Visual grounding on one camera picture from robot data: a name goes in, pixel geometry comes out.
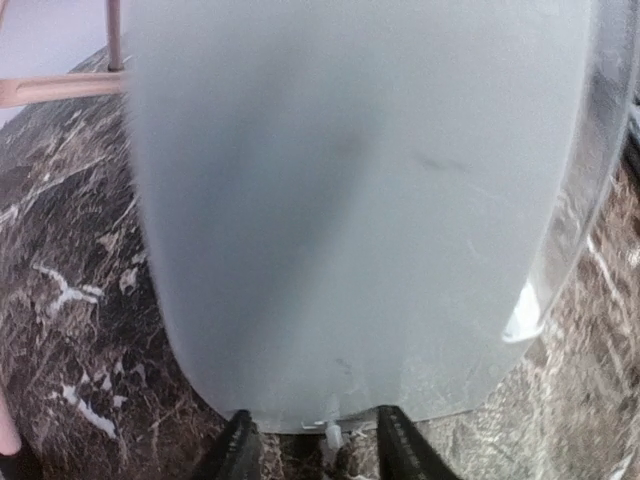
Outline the pink folding music stand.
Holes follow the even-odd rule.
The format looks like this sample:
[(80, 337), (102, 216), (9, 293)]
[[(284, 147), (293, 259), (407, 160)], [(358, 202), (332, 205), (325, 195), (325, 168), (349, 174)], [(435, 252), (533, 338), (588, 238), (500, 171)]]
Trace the pink folding music stand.
[(106, 73), (69, 73), (1, 79), (1, 107), (10, 108), (47, 101), (117, 94), (123, 91), (124, 69), (121, 46), (121, 2), (108, 0)]

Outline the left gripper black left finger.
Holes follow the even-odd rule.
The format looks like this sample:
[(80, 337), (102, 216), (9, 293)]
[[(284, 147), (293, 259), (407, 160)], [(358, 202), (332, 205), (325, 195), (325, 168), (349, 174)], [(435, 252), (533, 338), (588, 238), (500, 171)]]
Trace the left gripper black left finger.
[(239, 410), (191, 475), (192, 480), (260, 478), (261, 442), (249, 411)]

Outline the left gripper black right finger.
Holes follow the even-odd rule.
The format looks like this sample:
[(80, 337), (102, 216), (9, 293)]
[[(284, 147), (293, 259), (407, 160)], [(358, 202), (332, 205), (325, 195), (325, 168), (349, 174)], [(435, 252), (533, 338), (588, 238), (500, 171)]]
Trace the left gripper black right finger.
[(450, 468), (398, 406), (377, 408), (376, 431), (381, 479), (450, 478)]

